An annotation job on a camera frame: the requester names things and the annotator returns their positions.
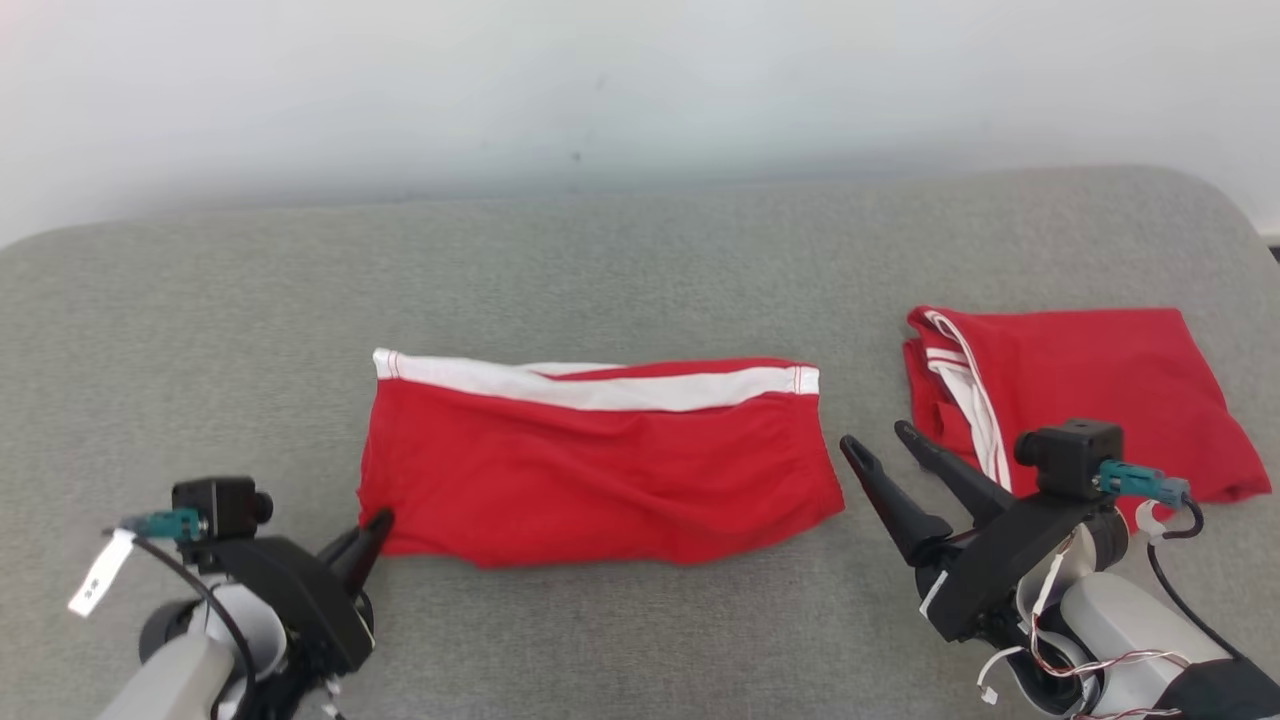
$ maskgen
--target folded red shorts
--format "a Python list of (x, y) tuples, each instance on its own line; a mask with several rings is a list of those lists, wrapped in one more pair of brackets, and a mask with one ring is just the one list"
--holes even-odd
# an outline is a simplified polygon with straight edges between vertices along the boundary
[(809, 365), (374, 363), (361, 519), (396, 512), (390, 555), (705, 562), (845, 507)]
[[(915, 425), (1019, 497), (1036, 492), (1036, 470), (1012, 462), (1018, 436), (1070, 418), (1121, 425), (1128, 462), (1187, 478), (1198, 501), (1271, 492), (1175, 309), (916, 307), (908, 323), (919, 333), (904, 346)], [(1139, 502), (1119, 502), (1133, 529)]]

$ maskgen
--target cable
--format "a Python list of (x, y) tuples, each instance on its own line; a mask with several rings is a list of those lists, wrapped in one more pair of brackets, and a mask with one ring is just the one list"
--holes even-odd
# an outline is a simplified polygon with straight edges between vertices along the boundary
[(1204, 529), (1204, 512), (1201, 511), (1199, 503), (1192, 500), (1192, 496), (1184, 495), (1183, 503), (1192, 510), (1192, 519), (1194, 524), (1187, 530), (1166, 530), (1164, 534), (1165, 539), (1187, 539), (1193, 538)]
[[(223, 582), (223, 583), (214, 583), (214, 584), (209, 585), (209, 592), (211, 593), (211, 592), (216, 591), (218, 588), (220, 588), (220, 587), (223, 587), (225, 584), (227, 584), (225, 582)], [(211, 615), (211, 612), (205, 612), (205, 626), (200, 629), (200, 632), (202, 632), (205, 634), (209, 633), (209, 616), (210, 615)]]
[(980, 697), (983, 702), (986, 702), (987, 705), (996, 705), (996, 701), (1000, 700), (1000, 694), (996, 693), (995, 689), (992, 689), (989, 685), (983, 684), (983, 680), (987, 679), (987, 673), (991, 673), (991, 669), (996, 665), (996, 662), (1000, 662), (1000, 660), (1025, 651), (1027, 651), (1025, 647), (1015, 644), (1014, 647), (1006, 647), (1005, 650), (997, 651), (996, 655), (992, 655), (987, 660), (987, 664), (983, 665), (982, 670), (978, 671), (978, 689), (982, 691)]
[(1174, 665), (1185, 669), (1190, 665), (1190, 660), (1178, 652), (1160, 651), (1160, 650), (1134, 650), (1129, 651), (1120, 657), (1112, 657), (1111, 660), (1102, 660), (1096, 662), (1085, 662), (1075, 667), (1056, 667), (1051, 665), (1039, 651), (1039, 619), (1041, 614), (1044, 612), (1044, 605), (1048, 602), (1048, 593), (1053, 587), (1053, 579), (1057, 577), (1059, 569), (1062, 566), (1062, 559), (1066, 556), (1066, 551), (1070, 550), (1071, 543), (1075, 542), (1075, 532), (1073, 530), (1068, 536), (1066, 541), (1057, 548), (1053, 553), (1053, 561), (1050, 564), (1048, 574), (1044, 575), (1044, 582), (1041, 584), (1039, 597), (1036, 598), (1034, 606), (1032, 606), (1032, 621), (1030, 621), (1030, 653), (1036, 660), (1036, 664), (1046, 674), (1055, 678), (1076, 678), (1080, 675), (1088, 675), (1097, 673), (1098, 670), (1106, 670), (1115, 665), (1126, 665), (1130, 662), (1144, 662), (1147, 660), (1167, 660)]
[[(1183, 500), (1187, 503), (1187, 506), (1190, 507), (1192, 516), (1196, 519), (1196, 524), (1189, 530), (1169, 530), (1162, 536), (1165, 539), (1193, 538), (1198, 536), (1201, 530), (1204, 529), (1204, 514), (1201, 512), (1199, 505), (1197, 505), (1196, 501), (1188, 496), (1184, 496)], [(1226, 638), (1217, 634), (1217, 632), (1213, 628), (1208, 626), (1208, 623), (1201, 620), (1201, 616), (1197, 615), (1194, 610), (1187, 606), (1187, 601), (1183, 600), (1183, 596), (1178, 594), (1178, 591), (1174, 589), (1174, 585), (1169, 583), (1169, 578), (1165, 577), (1165, 570), (1164, 568), (1160, 566), (1160, 559), (1156, 557), (1156, 546), (1152, 543), (1147, 543), (1147, 560), (1151, 561), (1151, 571), (1155, 573), (1156, 579), (1160, 580), (1160, 587), (1165, 588), (1165, 592), (1169, 594), (1170, 600), (1174, 601), (1174, 605), (1178, 606), (1178, 610), (1181, 610), (1183, 615), (1185, 615), (1188, 620), (1190, 620), (1197, 628), (1199, 628), (1202, 633), (1208, 635), (1208, 639), (1213, 641), (1215, 643), (1219, 644), (1219, 647), (1225, 650), (1228, 655), (1230, 655), (1235, 660), (1244, 660), (1243, 652), (1235, 650), (1235, 646), (1226, 642)]]
[(333, 700), (334, 698), (330, 694), (329, 702), (321, 705), (320, 710), (324, 711), (324, 714), (328, 715), (329, 717), (333, 717), (333, 720), (347, 720), (347, 716), (343, 715), (340, 710), (338, 710), (338, 706), (333, 703)]
[(1176, 717), (1181, 710), (1156, 710), (1155, 707), (1135, 707), (1111, 715), (1073, 715), (1071, 720), (1120, 720), (1121, 717)]
[(227, 611), (211, 589), (205, 587), (205, 583), (200, 582), (200, 578), (193, 575), (191, 570), (182, 566), (169, 553), (160, 550), (151, 543), (147, 538), (142, 536), (133, 537), (133, 544), (147, 551), (152, 557), (164, 562), (166, 568), (178, 574), (179, 578), (191, 585), (191, 589), (196, 591), (200, 597), (209, 603), (209, 609), (218, 614), (223, 624), (227, 625), (227, 632), (232, 635), (232, 641), (236, 642), (236, 650), (239, 651), (241, 657), (244, 659), (244, 694), (241, 696), (239, 705), (236, 707), (236, 715), (232, 715), (232, 720), (244, 720), (248, 716), (248, 707), (253, 702), (253, 694), (257, 692), (257, 669), (253, 666), (253, 655), (250, 652), (248, 641), (244, 639), (244, 633), (241, 632), (239, 625), (232, 619), (232, 614)]

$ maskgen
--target red shorts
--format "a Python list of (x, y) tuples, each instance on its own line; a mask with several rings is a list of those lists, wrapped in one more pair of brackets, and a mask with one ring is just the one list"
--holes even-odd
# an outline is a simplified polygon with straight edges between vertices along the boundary
[(705, 562), (845, 507), (809, 365), (374, 361), (361, 519), (396, 512), (390, 555)]
[[(1125, 461), (1187, 478), (1201, 502), (1271, 492), (1262, 460), (1171, 307), (974, 315), (922, 306), (904, 346), (915, 425), (1015, 496), (1018, 436), (1071, 418), (1124, 428)], [(1142, 498), (1116, 503), (1138, 529)], [(1156, 509), (1156, 516), (1167, 516)]]

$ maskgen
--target white stripe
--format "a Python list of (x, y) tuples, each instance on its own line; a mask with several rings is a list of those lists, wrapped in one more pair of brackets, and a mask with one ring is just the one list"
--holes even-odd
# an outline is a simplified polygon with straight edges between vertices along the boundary
[(969, 364), (969, 359), (964, 356), (963, 352), (956, 352), (955, 350), (943, 350), (941, 347), (925, 347), (924, 356), (929, 360), (951, 360), (955, 363)]
[(611, 365), (608, 363), (527, 363), (516, 366), (530, 373), (538, 373), (539, 375), (572, 375), (576, 373), (594, 373), (595, 370), (616, 370), (625, 365)]
[(468, 357), (402, 355), (378, 348), (379, 379), (406, 379), (483, 395), (573, 410), (687, 413), (730, 407), (768, 392), (817, 395), (818, 368), (746, 368), (730, 373), (694, 373), (662, 378), (557, 380), (527, 366), (499, 365)]
[(988, 478), (1000, 483), (1000, 487), (1012, 492), (1012, 477), (1009, 473), (1009, 457), (1005, 454), (1005, 441), (1000, 432), (1000, 420), (996, 418), (996, 407), (991, 402), (991, 396), (987, 395), (987, 388), (982, 384), (982, 373), (978, 370), (978, 361), (973, 356), (973, 350), (965, 342), (964, 336), (960, 334), (960, 328), (942, 313), (929, 310), (924, 314), (924, 318), (933, 323), (933, 327), (938, 328), (938, 332), (960, 343), (960, 347), (964, 348), (964, 360), (969, 364), (968, 373), (942, 373), (940, 372), (943, 365), (942, 363), (938, 364), (938, 368), (931, 365), (929, 369), (942, 377), (942, 382), (947, 384), (947, 389), (951, 391), (951, 396), (956, 400), (960, 411), (969, 420), (969, 433), (973, 437), (973, 448), (977, 451), (982, 471)]
[(955, 369), (955, 370), (961, 370), (961, 372), (969, 373), (969, 364), (968, 363), (952, 363), (951, 360), (929, 360), (924, 365), (928, 369), (933, 370), (934, 373), (938, 372), (938, 368), (950, 368), (950, 369)]

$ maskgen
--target gray fabric surface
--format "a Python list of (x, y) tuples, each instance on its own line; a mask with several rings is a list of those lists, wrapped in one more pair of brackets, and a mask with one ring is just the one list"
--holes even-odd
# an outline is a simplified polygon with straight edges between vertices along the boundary
[[(1280, 269), (1217, 191), (1162, 170), (1043, 170), (179, 218), (0, 252), (0, 717), (91, 717), (180, 583), (136, 556), (90, 620), (64, 610), (118, 516), (169, 484), (248, 473), (269, 529), (317, 548), (356, 512), (375, 346), (498, 361), (780, 355), (823, 369), (828, 445), (856, 433), (960, 518), (892, 433), (916, 304), (1176, 305), (1271, 473)], [(1196, 438), (1187, 438), (1196, 442)], [(700, 568), (480, 571), (393, 559), (352, 720), (1029, 717), (988, 653), (947, 646), (837, 464), (849, 511)], [(1170, 546), (1187, 600), (1280, 673), (1263, 498)], [(1123, 573), (1155, 591), (1140, 553)]]

